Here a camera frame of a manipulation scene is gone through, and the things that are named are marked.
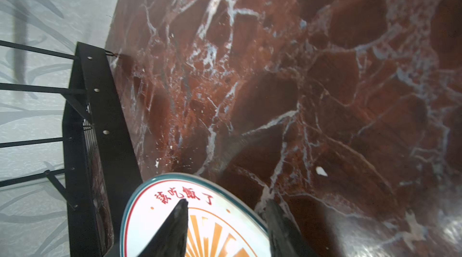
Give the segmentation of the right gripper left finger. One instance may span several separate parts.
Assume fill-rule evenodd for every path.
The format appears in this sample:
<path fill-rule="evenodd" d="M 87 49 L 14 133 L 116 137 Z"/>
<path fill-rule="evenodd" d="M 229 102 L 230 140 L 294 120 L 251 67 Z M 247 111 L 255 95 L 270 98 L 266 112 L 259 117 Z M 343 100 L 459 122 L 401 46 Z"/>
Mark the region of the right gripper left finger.
<path fill-rule="evenodd" d="M 184 257 L 187 237 L 188 201 L 181 199 L 138 256 Z"/>

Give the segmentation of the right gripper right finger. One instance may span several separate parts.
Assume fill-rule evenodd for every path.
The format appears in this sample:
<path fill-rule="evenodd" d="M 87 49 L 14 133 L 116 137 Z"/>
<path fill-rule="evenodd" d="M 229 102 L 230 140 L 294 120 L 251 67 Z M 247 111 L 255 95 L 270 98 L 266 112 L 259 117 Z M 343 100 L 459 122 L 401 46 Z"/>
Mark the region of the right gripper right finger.
<path fill-rule="evenodd" d="M 317 257 L 297 227 L 274 200 L 265 209 L 272 257 Z"/>

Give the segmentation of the large white orange sunburst plate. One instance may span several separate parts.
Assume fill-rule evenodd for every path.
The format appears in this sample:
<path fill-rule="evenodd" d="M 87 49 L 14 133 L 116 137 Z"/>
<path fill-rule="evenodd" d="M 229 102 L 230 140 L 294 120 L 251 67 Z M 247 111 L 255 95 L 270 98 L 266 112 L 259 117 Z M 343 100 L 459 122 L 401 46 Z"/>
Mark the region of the large white orange sunburst plate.
<path fill-rule="evenodd" d="M 188 202 L 186 257 L 269 257 L 265 222 L 219 185 L 186 173 L 156 176 L 139 186 L 126 206 L 120 255 L 136 257 L 180 200 Z"/>

